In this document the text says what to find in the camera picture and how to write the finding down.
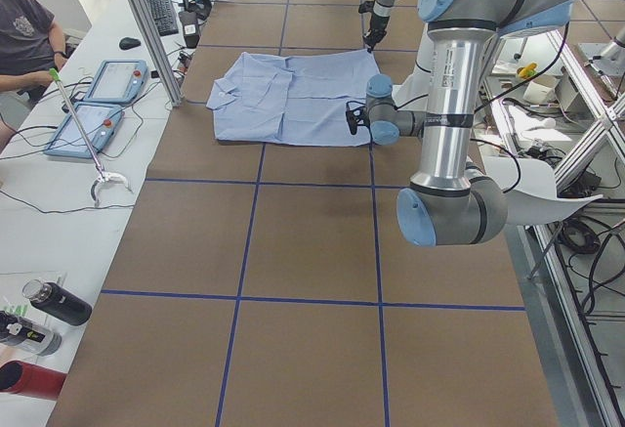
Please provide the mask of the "black keyboard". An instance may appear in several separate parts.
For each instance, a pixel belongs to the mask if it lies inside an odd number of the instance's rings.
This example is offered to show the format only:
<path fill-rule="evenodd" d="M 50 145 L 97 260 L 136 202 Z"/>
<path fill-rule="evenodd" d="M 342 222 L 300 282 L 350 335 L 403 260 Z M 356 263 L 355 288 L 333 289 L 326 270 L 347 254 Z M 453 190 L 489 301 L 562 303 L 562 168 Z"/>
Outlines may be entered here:
<path fill-rule="evenodd" d="M 146 4 L 160 36 L 179 32 L 177 15 L 171 0 L 146 0 Z"/>

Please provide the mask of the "grey box with label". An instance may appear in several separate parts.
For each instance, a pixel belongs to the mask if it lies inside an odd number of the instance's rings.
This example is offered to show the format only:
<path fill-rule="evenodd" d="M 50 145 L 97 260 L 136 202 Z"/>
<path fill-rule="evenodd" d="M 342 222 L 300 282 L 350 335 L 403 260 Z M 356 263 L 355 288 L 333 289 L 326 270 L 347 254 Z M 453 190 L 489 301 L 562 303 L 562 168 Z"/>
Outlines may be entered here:
<path fill-rule="evenodd" d="M 200 39 L 200 30 L 197 14 L 190 11 L 180 11 L 178 13 L 178 16 L 181 22 L 186 47 L 190 49 L 195 49 Z"/>

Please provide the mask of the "seated person grey shirt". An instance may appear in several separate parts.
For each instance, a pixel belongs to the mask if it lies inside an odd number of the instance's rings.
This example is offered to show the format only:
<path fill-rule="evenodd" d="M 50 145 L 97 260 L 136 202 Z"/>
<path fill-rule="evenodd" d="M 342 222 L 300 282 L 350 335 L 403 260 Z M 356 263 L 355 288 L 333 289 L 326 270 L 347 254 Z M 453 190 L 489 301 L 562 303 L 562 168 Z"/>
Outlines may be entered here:
<path fill-rule="evenodd" d="M 35 104 L 68 60 L 63 29 L 37 0 L 1 0 L 1 91 Z"/>

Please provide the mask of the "lower blue teach pendant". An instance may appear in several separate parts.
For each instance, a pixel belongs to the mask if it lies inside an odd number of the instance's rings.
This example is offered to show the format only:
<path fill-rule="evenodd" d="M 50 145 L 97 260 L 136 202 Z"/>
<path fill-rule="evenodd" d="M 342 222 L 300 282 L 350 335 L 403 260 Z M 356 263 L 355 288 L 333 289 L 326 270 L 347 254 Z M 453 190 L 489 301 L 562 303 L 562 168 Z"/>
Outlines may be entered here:
<path fill-rule="evenodd" d="M 123 118 L 123 108 L 117 105 L 96 103 L 77 103 L 74 108 L 95 152 L 100 152 L 115 134 Z M 91 157 L 80 130 L 70 114 L 59 125 L 44 149 L 44 153 L 58 157 Z"/>

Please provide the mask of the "light blue striped shirt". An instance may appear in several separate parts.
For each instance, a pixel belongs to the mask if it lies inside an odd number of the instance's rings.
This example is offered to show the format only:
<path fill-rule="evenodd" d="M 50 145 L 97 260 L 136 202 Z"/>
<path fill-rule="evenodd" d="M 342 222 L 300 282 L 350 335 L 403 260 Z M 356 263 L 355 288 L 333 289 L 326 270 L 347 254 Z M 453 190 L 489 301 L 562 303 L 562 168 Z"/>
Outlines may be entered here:
<path fill-rule="evenodd" d="M 350 133 L 346 103 L 362 103 L 366 83 L 378 73 L 364 49 L 290 57 L 244 52 L 213 83 L 207 107 L 215 137 L 291 146 L 367 144 L 366 132 Z"/>

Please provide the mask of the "reacher grabber tool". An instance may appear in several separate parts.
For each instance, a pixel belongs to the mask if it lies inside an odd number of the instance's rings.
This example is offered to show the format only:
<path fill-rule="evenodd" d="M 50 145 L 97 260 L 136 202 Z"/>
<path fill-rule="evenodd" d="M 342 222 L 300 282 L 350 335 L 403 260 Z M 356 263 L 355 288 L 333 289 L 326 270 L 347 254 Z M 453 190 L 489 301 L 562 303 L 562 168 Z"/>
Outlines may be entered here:
<path fill-rule="evenodd" d="M 105 170 L 104 165 L 101 163 L 101 161 L 98 158 L 98 154 L 89 138 L 89 135 L 87 134 L 87 131 L 84 129 L 84 126 L 78 117 L 77 111 L 74 108 L 74 105 L 69 95 L 64 89 L 63 83 L 60 79 L 60 76 L 57 70 L 55 68 L 50 68 L 49 73 L 52 77 L 52 80 L 56 83 L 58 90 L 60 94 L 62 95 L 62 98 L 68 108 L 69 114 L 71 118 L 73 119 L 74 124 L 76 125 L 76 128 L 80 134 L 80 137 L 82 138 L 83 143 L 85 144 L 85 147 L 87 148 L 87 151 L 90 153 L 90 156 L 95 164 L 95 168 L 97 170 L 98 175 L 97 175 L 97 179 L 92 184 L 92 187 L 90 189 L 90 194 L 91 194 L 91 198 L 94 201 L 94 206 L 96 208 L 99 208 L 100 199 L 98 197 L 98 193 L 99 193 L 99 187 L 101 185 L 105 183 L 121 183 L 124 185 L 124 187 L 128 191 L 131 191 L 132 189 L 131 189 L 130 181 L 121 173 L 110 172 L 110 171 Z"/>

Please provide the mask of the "red cylinder tube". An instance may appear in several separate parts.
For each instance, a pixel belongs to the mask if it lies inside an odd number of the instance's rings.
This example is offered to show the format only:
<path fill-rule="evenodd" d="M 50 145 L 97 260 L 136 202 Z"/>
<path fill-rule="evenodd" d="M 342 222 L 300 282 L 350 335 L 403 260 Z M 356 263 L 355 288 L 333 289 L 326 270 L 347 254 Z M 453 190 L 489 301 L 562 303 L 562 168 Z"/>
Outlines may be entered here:
<path fill-rule="evenodd" d="M 9 361 L 1 366 L 1 392 L 54 401 L 66 374 L 37 364 Z"/>

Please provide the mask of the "black computer mouse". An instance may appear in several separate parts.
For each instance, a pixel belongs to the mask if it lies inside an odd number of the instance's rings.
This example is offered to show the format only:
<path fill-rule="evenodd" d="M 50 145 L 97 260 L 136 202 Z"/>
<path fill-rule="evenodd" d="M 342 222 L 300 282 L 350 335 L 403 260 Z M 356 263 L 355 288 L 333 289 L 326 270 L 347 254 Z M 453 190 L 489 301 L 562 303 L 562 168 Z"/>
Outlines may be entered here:
<path fill-rule="evenodd" d="M 123 37 L 123 38 L 120 39 L 120 41 L 118 43 L 118 47 L 122 51 L 127 51 L 127 50 L 130 50 L 130 49 L 137 48 L 141 44 L 142 44 L 142 42 L 139 39 L 137 39 L 137 38 Z"/>

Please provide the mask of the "grey labelled bottle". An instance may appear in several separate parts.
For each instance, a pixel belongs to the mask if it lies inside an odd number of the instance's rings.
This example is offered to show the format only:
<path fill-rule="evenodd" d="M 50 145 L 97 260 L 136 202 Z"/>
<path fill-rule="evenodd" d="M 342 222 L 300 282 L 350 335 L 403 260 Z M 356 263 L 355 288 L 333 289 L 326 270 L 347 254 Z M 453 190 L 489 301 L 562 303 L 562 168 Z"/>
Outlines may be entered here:
<path fill-rule="evenodd" d="M 37 356 L 54 354 L 63 339 L 55 331 L 32 320 L 1 312 L 1 343 Z"/>

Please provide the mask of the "aluminium frame post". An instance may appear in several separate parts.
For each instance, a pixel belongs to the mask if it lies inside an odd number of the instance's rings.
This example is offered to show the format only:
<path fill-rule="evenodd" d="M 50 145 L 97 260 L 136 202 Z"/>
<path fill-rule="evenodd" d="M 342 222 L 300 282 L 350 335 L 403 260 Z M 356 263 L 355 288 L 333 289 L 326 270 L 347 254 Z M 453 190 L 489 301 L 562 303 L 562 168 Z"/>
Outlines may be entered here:
<path fill-rule="evenodd" d="M 128 2 L 171 105 L 178 107 L 183 100 L 182 92 L 174 76 L 173 68 L 170 66 L 147 2 L 146 0 L 128 0 Z"/>

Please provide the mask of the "black water bottle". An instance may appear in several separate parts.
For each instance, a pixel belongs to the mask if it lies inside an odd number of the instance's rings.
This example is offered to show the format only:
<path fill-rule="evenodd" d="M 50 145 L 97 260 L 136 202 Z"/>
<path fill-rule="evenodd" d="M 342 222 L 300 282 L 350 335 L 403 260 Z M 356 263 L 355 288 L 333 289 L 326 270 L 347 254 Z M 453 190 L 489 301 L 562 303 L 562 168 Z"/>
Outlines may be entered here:
<path fill-rule="evenodd" d="M 92 314 L 90 304 L 54 282 L 30 280 L 23 286 L 22 295 L 37 310 L 73 326 L 84 324 Z"/>

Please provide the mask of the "upper blue teach pendant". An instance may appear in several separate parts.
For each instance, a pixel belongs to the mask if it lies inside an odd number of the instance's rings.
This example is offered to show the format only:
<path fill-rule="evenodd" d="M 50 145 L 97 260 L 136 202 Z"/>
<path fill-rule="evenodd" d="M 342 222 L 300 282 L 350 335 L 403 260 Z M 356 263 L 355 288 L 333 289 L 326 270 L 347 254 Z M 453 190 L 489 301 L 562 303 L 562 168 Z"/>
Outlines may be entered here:
<path fill-rule="evenodd" d="M 83 101 L 126 106 L 140 95 L 148 75 L 144 60 L 103 61 Z"/>

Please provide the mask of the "blue teach pendant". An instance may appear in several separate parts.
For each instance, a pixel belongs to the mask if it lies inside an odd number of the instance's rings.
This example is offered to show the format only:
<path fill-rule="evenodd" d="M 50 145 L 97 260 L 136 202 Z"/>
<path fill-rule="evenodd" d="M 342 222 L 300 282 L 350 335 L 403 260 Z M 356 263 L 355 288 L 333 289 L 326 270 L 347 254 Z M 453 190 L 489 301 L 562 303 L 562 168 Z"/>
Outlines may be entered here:
<path fill-rule="evenodd" d="M 77 103 L 74 108 L 95 152 L 100 152 L 115 134 L 123 118 L 123 108 L 117 105 L 96 103 Z M 91 157 L 80 130 L 70 114 L 59 125 L 44 149 L 44 153 L 58 157 Z"/>
<path fill-rule="evenodd" d="M 83 101 L 126 106 L 140 95 L 148 75 L 144 60 L 103 61 Z"/>

